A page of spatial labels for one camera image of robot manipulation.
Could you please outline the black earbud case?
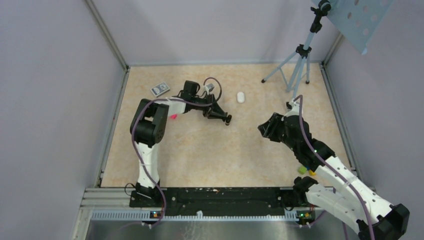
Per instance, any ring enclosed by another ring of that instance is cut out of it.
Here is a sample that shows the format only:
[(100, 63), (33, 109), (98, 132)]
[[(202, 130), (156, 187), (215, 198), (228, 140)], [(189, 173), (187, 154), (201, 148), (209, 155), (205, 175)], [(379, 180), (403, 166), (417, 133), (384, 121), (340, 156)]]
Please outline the black earbud case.
[(228, 114), (227, 116), (226, 116), (226, 118), (225, 118), (225, 121), (224, 121), (224, 123), (225, 123), (225, 125), (226, 126), (229, 126), (230, 125), (230, 123), (231, 123), (231, 120), (232, 120), (232, 115), (231, 114)]

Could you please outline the white earbud charging case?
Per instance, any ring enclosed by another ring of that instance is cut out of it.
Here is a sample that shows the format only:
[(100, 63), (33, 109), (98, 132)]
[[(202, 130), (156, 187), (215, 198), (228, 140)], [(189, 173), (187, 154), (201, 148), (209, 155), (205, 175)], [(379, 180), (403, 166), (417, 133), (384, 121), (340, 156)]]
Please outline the white earbud charging case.
[(236, 101), (239, 104), (243, 104), (245, 102), (245, 100), (246, 100), (246, 97), (245, 97), (245, 93), (244, 92), (240, 91), (240, 92), (238, 92), (236, 94)]

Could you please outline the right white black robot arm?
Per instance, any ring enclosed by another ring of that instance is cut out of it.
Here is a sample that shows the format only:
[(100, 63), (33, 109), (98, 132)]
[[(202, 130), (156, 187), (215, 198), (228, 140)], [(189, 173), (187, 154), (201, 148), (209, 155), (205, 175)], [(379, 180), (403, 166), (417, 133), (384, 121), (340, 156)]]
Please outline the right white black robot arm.
[(257, 128), (262, 137), (285, 144), (304, 167), (331, 183), (333, 190), (326, 190), (310, 176), (297, 177), (293, 185), (297, 205), (312, 204), (324, 209), (361, 240), (398, 240), (406, 233), (408, 208), (390, 203), (366, 186), (329, 146), (312, 137), (309, 124), (299, 115), (275, 112)]

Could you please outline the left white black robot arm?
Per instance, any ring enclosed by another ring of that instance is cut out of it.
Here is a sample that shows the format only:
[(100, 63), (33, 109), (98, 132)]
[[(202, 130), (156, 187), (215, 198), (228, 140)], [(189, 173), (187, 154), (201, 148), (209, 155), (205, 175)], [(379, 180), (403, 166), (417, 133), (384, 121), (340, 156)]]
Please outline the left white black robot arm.
[(140, 100), (129, 131), (139, 163), (135, 192), (147, 206), (156, 206), (161, 198), (158, 154), (159, 143), (165, 135), (168, 118), (197, 110), (207, 119), (221, 120), (226, 125), (231, 123), (232, 115), (218, 104), (222, 94), (215, 96), (213, 89), (213, 84), (200, 85), (187, 80), (176, 96)]

